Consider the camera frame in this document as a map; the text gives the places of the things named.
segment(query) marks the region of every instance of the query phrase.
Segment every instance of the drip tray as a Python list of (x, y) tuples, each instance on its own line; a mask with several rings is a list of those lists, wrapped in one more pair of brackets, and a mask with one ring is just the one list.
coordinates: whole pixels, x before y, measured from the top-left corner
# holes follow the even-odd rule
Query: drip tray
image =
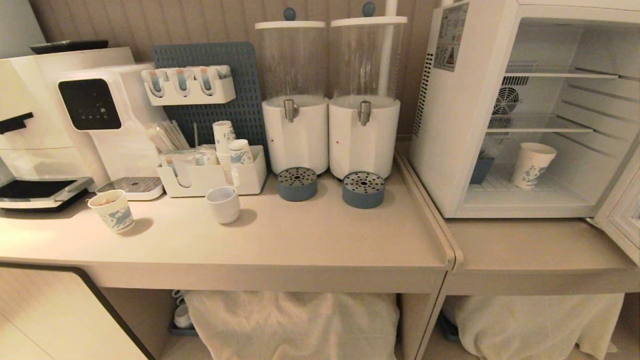
[(105, 184), (96, 192), (104, 193), (110, 190), (124, 190), (128, 200), (153, 200), (164, 192), (159, 177), (121, 177)]
[(90, 177), (79, 179), (11, 179), (0, 186), (0, 209), (60, 211), (87, 193)]

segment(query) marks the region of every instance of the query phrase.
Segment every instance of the beige wall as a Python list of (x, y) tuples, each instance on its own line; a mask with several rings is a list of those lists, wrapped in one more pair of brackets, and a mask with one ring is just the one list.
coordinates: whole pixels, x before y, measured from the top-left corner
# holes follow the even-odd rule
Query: beige wall
[[(331, 21), (362, 15), (366, 0), (29, 0), (48, 41), (106, 38), (110, 46), (129, 46), (137, 61), (151, 59), (151, 48), (248, 40), (253, 24), (282, 20), (287, 6), (298, 20)], [(398, 133), (410, 134), (426, 53), (431, 13), (440, 0), (399, 0), (398, 15), (409, 23), (403, 34), (398, 96)], [(375, 1), (377, 15), (384, 0)]]

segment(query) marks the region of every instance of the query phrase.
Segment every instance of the open fridge door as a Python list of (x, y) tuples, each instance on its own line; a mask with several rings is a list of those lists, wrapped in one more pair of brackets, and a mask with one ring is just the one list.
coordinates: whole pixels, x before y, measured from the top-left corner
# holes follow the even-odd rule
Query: open fridge door
[(640, 265), (640, 147), (596, 214), (595, 222)]

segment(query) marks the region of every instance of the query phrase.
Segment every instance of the clear plastic container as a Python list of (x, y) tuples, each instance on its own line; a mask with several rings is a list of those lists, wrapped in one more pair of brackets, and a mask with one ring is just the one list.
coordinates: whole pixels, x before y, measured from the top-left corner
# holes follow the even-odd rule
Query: clear plastic container
[(321, 21), (272, 21), (255, 25), (261, 40), (262, 73), (267, 104), (284, 107), (325, 102), (328, 48)]
[(372, 109), (393, 106), (396, 99), (400, 45), (407, 18), (359, 17), (331, 22), (333, 102)]

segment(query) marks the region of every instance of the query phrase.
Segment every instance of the mini fridge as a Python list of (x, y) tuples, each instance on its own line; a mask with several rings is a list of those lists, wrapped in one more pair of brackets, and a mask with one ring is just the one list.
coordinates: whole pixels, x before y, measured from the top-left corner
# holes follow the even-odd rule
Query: mini fridge
[[(640, 263), (639, 132), (640, 2), (434, 11), (410, 162), (444, 217), (592, 218)], [(557, 151), (532, 190), (511, 183), (523, 142)]]

